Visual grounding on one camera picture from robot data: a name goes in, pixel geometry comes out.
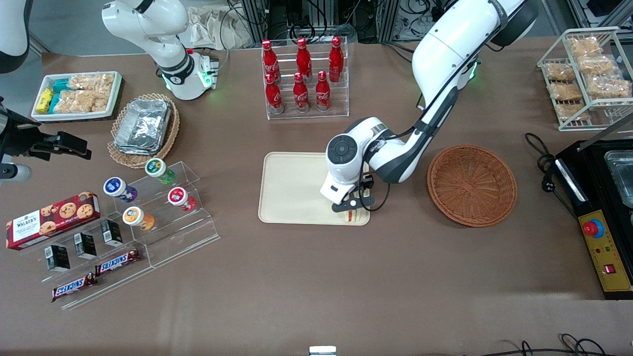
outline cookie box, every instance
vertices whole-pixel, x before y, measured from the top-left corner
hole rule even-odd
[[[100,218],[97,196],[84,191],[6,223],[6,247],[22,250]]]

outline round basket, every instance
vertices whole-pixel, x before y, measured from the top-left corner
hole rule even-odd
[[[499,156],[480,146],[453,146],[431,161],[431,199],[451,220],[486,227],[505,219],[517,202],[517,182]]]
[[[119,152],[115,147],[114,141],[108,143],[108,151],[110,152],[110,157],[112,157],[114,161],[121,163],[122,165],[126,165],[128,167],[143,169],[145,168],[145,163],[147,163],[147,161],[149,161],[150,159],[155,158],[155,157],[165,158],[167,153],[169,153],[169,150],[173,146],[173,142],[176,140],[176,135],[178,134],[178,127],[180,126],[180,115],[178,114],[178,109],[176,109],[176,105],[173,103],[173,101],[162,94],[156,94],[156,93],[143,94],[136,99],[145,99],[145,100],[160,99],[160,100],[165,100],[166,102],[170,103],[172,106],[172,114],[170,115],[169,124],[167,125],[167,131],[165,132],[165,141],[163,142],[163,148],[161,148],[160,152],[158,152],[156,155],[154,156],[128,155],[126,153]],[[121,110],[121,112],[119,112],[119,114],[117,115],[115,123],[112,125],[112,130],[110,132],[112,133],[113,139],[116,136],[116,133],[118,132],[119,127],[121,126],[121,121],[123,120],[123,117],[125,116],[125,112],[127,111],[127,108],[129,106],[130,106],[130,103],[127,103],[127,105],[125,105],[123,110]]]

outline green led light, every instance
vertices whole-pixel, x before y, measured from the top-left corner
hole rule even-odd
[[[473,66],[472,72],[470,72],[470,76],[468,77],[468,80],[473,79],[475,77],[475,69],[477,69],[477,62],[476,61],[475,61],[475,65]]]

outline white tray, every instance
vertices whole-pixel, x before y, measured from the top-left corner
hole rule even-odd
[[[115,76],[114,82],[112,83],[112,90],[110,91],[110,97],[108,98],[108,105],[106,106],[106,111],[97,111],[94,113],[40,114],[35,110],[35,106],[37,105],[37,102],[39,101],[40,96],[42,96],[42,93],[44,92],[46,87],[53,86],[53,83],[55,83],[55,80],[69,79],[70,76],[73,74],[98,74],[98,73],[108,73],[108,74],[113,74]],[[37,97],[35,97],[35,103],[33,104],[33,109],[31,110],[31,117],[45,124],[53,123],[53,122],[99,120],[100,118],[109,117],[112,115],[112,112],[115,109],[118,92],[121,89],[121,81],[122,81],[122,77],[118,72],[85,72],[85,73],[46,75],[44,76],[44,79],[42,79],[42,85],[40,85],[40,89],[37,92]]]
[[[267,154],[261,176],[260,220],[277,224],[367,224],[369,212],[365,209],[332,211],[332,202],[319,192],[326,175],[325,153]]]

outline table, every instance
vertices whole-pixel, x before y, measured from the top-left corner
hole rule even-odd
[[[218,89],[181,112],[169,162],[183,160],[221,239],[71,312],[29,265],[0,251],[0,348],[9,355],[304,355],[336,345],[340,355],[420,355],[511,350],[502,340],[559,347],[558,333],[590,337],[607,352],[630,353],[633,303],[602,300],[576,221],[541,191],[537,153],[524,132],[553,153],[590,134],[560,133],[536,61],[554,38],[524,39],[482,65],[409,180],[363,227],[264,224],[257,216],[264,156],[323,151],[360,117],[376,115],[394,132],[420,112],[408,63],[384,46],[351,47],[351,116],[269,122],[263,111],[259,50],[234,51]],[[117,70],[122,103],[169,94],[147,55],[46,54],[45,73]],[[144,173],[112,161],[111,122],[44,126],[89,142],[91,161],[19,158],[34,170],[26,184],[0,189],[0,220],[105,178]],[[430,160],[454,144],[479,144],[510,166],[514,212],[471,229],[438,211],[426,188]],[[376,184],[378,199],[385,186]]]

